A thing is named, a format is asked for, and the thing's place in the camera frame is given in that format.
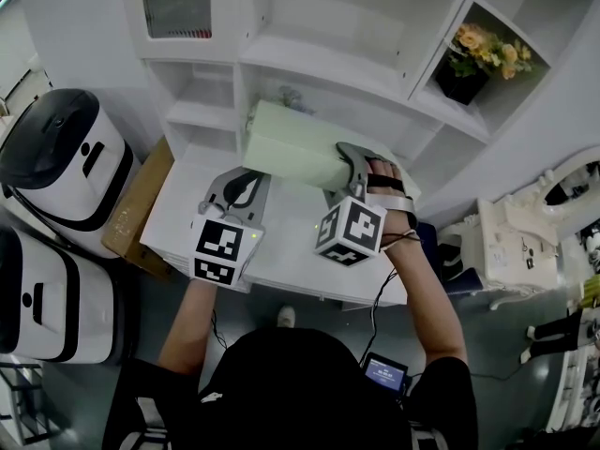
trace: flower pot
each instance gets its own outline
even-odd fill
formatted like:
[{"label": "flower pot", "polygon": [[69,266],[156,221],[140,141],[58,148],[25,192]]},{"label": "flower pot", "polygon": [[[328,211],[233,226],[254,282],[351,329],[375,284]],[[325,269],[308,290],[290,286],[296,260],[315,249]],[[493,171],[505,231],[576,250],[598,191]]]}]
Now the flower pot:
[{"label": "flower pot", "polygon": [[440,85],[443,94],[448,98],[463,105],[469,105],[471,100],[473,100],[475,95],[489,80],[489,76],[484,70],[478,68],[477,73],[474,75],[457,77],[455,70],[450,67],[450,61],[446,60],[436,75],[435,80]]}]

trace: sneaker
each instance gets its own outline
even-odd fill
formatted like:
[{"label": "sneaker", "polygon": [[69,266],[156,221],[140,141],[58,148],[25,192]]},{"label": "sneaker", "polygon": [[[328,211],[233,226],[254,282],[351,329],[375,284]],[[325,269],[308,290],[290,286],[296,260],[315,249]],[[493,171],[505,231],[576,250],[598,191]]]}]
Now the sneaker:
[{"label": "sneaker", "polygon": [[277,326],[282,328],[293,328],[296,325],[296,312],[293,307],[286,305],[281,308],[277,315]]},{"label": "sneaker", "polygon": [[528,326],[527,327],[527,338],[529,340],[536,340],[536,338],[535,338],[535,327],[534,326]]},{"label": "sneaker", "polygon": [[525,352],[523,352],[521,354],[519,361],[520,361],[521,365],[525,365],[531,359],[532,359],[532,353],[531,353],[530,349],[527,349]]}]

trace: hand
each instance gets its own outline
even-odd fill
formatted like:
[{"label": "hand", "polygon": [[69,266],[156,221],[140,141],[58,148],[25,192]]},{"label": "hand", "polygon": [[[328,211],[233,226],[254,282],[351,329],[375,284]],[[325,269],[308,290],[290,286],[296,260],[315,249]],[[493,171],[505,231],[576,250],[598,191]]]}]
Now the hand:
[{"label": "hand", "polygon": [[[402,180],[402,175],[400,175],[400,170],[396,165],[391,165],[388,162],[380,160],[371,160],[368,163],[368,172],[375,175],[389,176],[400,181]],[[399,197],[405,196],[401,191],[394,190],[391,187],[368,187],[367,192],[379,193],[382,195],[398,195]],[[384,236],[382,237],[382,245],[387,245],[390,241],[397,238],[395,235],[385,236],[387,233],[405,233],[410,229],[409,219],[404,212],[400,212],[399,210],[388,210],[383,225]]]}]

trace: cabinet door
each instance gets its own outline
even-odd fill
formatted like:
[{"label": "cabinet door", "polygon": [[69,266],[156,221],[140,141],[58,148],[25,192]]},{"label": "cabinet door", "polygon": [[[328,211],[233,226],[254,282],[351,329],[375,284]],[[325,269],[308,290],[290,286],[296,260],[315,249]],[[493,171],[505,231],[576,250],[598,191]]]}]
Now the cabinet door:
[{"label": "cabinet door", "polygon": [[123,0],[139,58],[233,62],[238,0]]}]

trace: gray floor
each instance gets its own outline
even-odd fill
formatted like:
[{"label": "gray floor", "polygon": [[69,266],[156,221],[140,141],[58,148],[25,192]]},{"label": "gray floor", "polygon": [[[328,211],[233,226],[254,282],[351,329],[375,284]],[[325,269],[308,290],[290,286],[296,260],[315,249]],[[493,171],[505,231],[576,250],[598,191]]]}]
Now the gray floor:
[{"label": "gray floor", "polygon": [[[154,362],[179,306],[185,281],[165,285],[141,277],[141,338],[139,358]],[[472,373],[510,375],[526,346],[529,324],[564,316],[563,292],[540,295],[520,304],[488,311],[491,295],[480,293],[453,299],[462,321]],[[360,357],[371,332],[368,310],[341,312],[337,302],[274,289],[255,288],[250,295],[222,290],[217,297],[217,325],[228,343],[246,332],[273,324],[278,309],[291,304],[296,326],[318,328],[345,343]],[[379,334],[373,351],[408,365],[411,374],[423,369],[424,355],[406,307],[378,310]],[[212,338],[202,382],[210,378],[223,350]],[[540,357],[508,382],[473,378],[479,416],[480,448],[498,450],[513,441],[522,428],[541,428],[549,417],[560,377],[561,357]],[[104,425],[118,379],[118,367],[46,365],[45,384],[52,414],[66,431],[51,441],[52,449],[100,448]]]}]

